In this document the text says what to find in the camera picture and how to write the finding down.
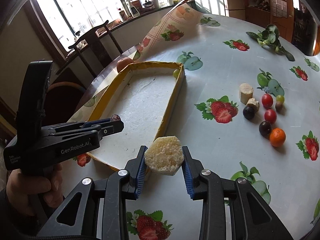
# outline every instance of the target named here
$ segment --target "screw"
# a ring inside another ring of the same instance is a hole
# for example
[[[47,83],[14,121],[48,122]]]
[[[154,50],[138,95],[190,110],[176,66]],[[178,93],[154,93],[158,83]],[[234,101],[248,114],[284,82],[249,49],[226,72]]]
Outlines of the screw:
[[[247,180],[245,178],[238,178],[238,183],[240,184],[246,184],[247,183]]]
[[[202,175],[205,175],[205,176],[208,176],[208,175],[211,174],[211,171],[209,171],[209,170],[207,170],[207,169],[204,169],[204,170],[201,171],[201,174],[202,174]]]
[[[126,171],[126,170],[119,170],[118,171],[118,175],[119,176],[125,176],[125,175],[127,175],[128,174],[128,172]]]
[[[82,180],[82,184],[83,185],[88,185],[90,183],[91,183],[91,179],[90,178],[85,178],[85,179]]]

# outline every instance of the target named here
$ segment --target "bottle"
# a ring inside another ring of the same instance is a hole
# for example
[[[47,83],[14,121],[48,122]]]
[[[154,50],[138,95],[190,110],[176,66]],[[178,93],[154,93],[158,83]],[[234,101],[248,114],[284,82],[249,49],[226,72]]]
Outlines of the bottle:
[[[132,5],[131,3],[132,0],[127,0],[128,6],[129,6],[129,10],[132,13],[132,17],[137,17],[140,15],[140,13],[138,12],[138,10]]]
[[[122,22],[127,20],[127,15],[125,14],[124,10],[121,10],[120,8],[118,9],[118,13],[120,15],[120,20]]]

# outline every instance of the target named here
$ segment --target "dark purple grape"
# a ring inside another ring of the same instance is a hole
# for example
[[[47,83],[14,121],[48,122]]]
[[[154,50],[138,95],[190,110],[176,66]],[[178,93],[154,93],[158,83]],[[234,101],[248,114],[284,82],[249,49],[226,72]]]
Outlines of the dark purple grape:
[[[260,125],[259,125],[259,132],[261,135],[265,136],[268,135],[269,133],[271,133],[271,123],[268,121],[263,121]]]
[[[246,106],[243,109],[242,113],[243,113],[243,116],[248,120],[252,119],[254,117],[254,114],[255,114],[254,113],[254,109],[252,107],[250,107],[250,106]]]

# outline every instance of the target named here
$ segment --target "cherry tomato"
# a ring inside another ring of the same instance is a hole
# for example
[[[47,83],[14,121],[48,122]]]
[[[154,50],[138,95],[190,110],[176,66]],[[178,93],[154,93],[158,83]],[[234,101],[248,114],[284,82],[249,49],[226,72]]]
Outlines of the cherry tomato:
[[[273,109],[268,109],[264,113],[264,119],[270,123],[275,123],[277,120],[277,114]]]
[[[273,104],[273,98],[269,94],[264,94],[261,98],[261,103],[265,108],[270,108]]]

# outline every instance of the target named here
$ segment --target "brown nut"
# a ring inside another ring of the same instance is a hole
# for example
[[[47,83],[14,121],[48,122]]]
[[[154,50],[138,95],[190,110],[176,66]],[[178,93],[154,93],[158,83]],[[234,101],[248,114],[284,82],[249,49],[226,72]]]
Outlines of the brown nut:
[[[283,104],[279,101],[276,102],[276,110],[280,112],[283,108]]]

